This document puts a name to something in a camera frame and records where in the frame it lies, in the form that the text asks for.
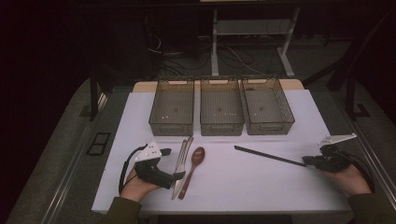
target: wooden spoon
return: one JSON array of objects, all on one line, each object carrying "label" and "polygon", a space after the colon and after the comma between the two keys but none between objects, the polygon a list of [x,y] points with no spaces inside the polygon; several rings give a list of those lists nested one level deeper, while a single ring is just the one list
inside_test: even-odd
[{"label": "wooden spoon", "polygon": [[187,188],[189,187],[190,180],[192,177],[192,173],[195,170],[195,167],[197,167],[199,164],[202,163],[202,161],[205,158],[205,149],[203,147],[198,147],[194,150],[192,153],[191,157],[191,162],[192,162],[192,167],[189,172],[189,175],[187,176],[186,182],[184,182],[183,188],[181,189],[180,193],[178,194],[179,199],[184,199],[184,196],[186,195]]}]

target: sleeve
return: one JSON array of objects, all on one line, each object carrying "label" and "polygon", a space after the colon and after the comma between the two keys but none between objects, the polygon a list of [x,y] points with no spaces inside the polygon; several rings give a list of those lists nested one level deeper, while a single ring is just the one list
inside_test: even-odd
[{"label": "sleeve", "polygon": [[140,203],[116,197],[99,224],[135,224],[141,207]]},{"label": "sleeve", "polygon": [[359,224],[394,224],[395,210],[387,201],[375,194],[358,194],[348,198],[348,202]]}]

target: white table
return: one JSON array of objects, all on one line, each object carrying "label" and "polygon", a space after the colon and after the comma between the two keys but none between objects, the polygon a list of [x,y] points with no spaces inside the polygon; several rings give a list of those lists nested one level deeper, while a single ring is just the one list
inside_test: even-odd
[{"label": "white table", "polygon": [[[319,154],[317,142],[329,132],[310,92],[303,90],[298,80],[283,80],[282,86],[296,120],[289,134],[249,136],[244,129],[237,137],[201,136],[200,94],[196,88],[194,141],[186,171],[190,170],[191,154],[197,147],[205,148],[205,160],[194,171],[184,200],[171,200],[173,189],[158,189],[142,201],[141,214],[291,214],[349,210],[345,195],[317,170],[233,148],[238,145],[299,162],[302,156]],[[172,148],[171,155],[162,157],[158,164],[162,171],[172,174],[181,142],[187,138],[152,135],[149,112],[155,84],[141,83],[137,87],[126,103],[93,211],[105,213],[113,197],[118,196],[122,165],[135,148],[152,140],[160,148]]]}]

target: floor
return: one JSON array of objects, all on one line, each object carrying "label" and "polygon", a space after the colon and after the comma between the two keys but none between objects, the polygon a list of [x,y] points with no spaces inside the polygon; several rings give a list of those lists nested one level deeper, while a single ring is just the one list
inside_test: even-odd
[{"label": "floor", "polygon": [[[166,60],[157,61],[157,65],[161,67],[159,77],[164,75],[196,77],[210,75],[210,52],[207,50],[210,42],[206,40],[207,36],[200,38],[202,51],[199,55],[186,56],[176,51],[170,51],[167,52]],[[324,41],[321,36],[309,39],[305,37],[292,39],[288,57],[295,72],[295,78],[304,80],[314,75],[317,71],[338,60],[349,46],[348,42],[341,42],[330,43],[325,47]],[[220,75],[264,73],[272,77],[287,78],[276,53],[276,47],[279,47],[281,42],[279,37],[268,36],[220,40]],[[343,109],[330,106],[340,105],[343,108],[345,98],[344,90],[339,92],[327,90],[326,83],[330,76],[331,74],[322,77],[305,88],[311,91],[331,134],[351,132],[354,129],[340,119],[344,116],[340,112]],[[90,104],[89,80],[80,86],[64,111],[64,115],[52,134],[34,173],[11,213],[8,223],[25,223],[25,220],[30,220],[30,223],[42,221],[44,223],[94,223],[101,218],[101,214],[91,211],[92,202],[120,122],[123,105],[131,89],[131,86],[115,87],[111,94],[106,94],[104,97],[104,106],[100,107],[100,113],[95,121],[89,121],[89,117],[84,113],[88,108],[87,105]],[[370,117],[358,118],[356,122],[353,122],[353,125],[358,125],[358,131],[364,135],[364,140],[369,143],[369,146],[375,146],[375,154],[385,167],[390,179],[396,179],[396,165],[393,159],[396,157],[396,150],[394,150],[396,127],[363,86],[358,85],[356,93],[356,102],[366,107]],[[112,136],[107,144],[105,154],[100,157],[85,155],[95,133],[111,133]],[[362,152],[355,148],[350,150],[363,156]],[[378,194],[386,197],[384,191],[381,190],[384,183],[378,180],[375,183]],[[59,205],[51,203],[53,199],[54,202],[59,202]],[[169,218],[158,217],[151,220],[151,223],[169,223]],[[349,212],[292,214],[281,217],[278,222],[269,221],[268,223],[292,221],[294,224],[344,224],[351,218],[352,214]],[[249,223],[265,222],[257,218]]]}]

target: hand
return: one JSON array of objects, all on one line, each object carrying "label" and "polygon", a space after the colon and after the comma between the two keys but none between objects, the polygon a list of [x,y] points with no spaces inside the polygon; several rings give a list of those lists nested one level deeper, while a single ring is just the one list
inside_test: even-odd
[{"label": "hand", "polygon": [[363,193],[372,193],[361,172],[352,164],[338,173],[322,171],[326,176],[335,180],[338,186],[349,196]]},{"label": "hand", "polygon": [[147,194],[160,187],[144,180],[139,179],[136,175],[136,171],[132,171],[128,174],[126,178],[126,184],[122,189],[120,194],[121,198],[125,198],[131,201],[140,203]]}]

